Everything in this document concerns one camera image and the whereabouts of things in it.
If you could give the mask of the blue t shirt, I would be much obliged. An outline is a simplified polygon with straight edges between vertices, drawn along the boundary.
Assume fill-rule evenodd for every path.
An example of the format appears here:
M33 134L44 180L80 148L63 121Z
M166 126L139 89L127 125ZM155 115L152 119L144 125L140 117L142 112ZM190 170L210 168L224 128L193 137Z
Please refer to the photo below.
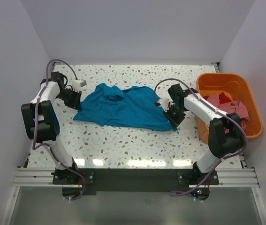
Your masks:
M159 99L154 90L146 86L121 90L101 83L81 102L82 110L73 120L100 126L176 131L163 115L164 110L155 105Z

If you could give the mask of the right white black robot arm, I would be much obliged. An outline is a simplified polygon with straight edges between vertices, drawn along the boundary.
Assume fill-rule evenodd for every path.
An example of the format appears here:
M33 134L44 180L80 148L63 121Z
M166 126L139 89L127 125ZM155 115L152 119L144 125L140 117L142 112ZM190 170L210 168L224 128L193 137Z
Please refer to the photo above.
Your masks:
M161 98L156 102L163 109L163 115L173 128L178 127L190 111L200 118L209 128L208 151L192 166L192 180L203 184L208 173L231 155L236 154L246 144L246 135L241 127L241 119L236 113L225 111L208 103L196 90L183 90L179 84L168 89L170 99Z

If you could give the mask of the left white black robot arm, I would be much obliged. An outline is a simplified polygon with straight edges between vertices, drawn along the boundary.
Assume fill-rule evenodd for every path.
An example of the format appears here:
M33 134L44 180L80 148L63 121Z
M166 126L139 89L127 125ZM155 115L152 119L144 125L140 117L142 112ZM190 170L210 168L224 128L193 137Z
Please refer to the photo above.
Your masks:
M80 172L60 139L60 124L53 108L55 99L60 99L65 106L82 110L82 92L67 89L67 82L65 75L52 72L49 79L41 82L36 97L21 106L21 112L26 134L33 141L32 149L46 149L55 163L54 176L63 176L69 184L75 184L79 181Z

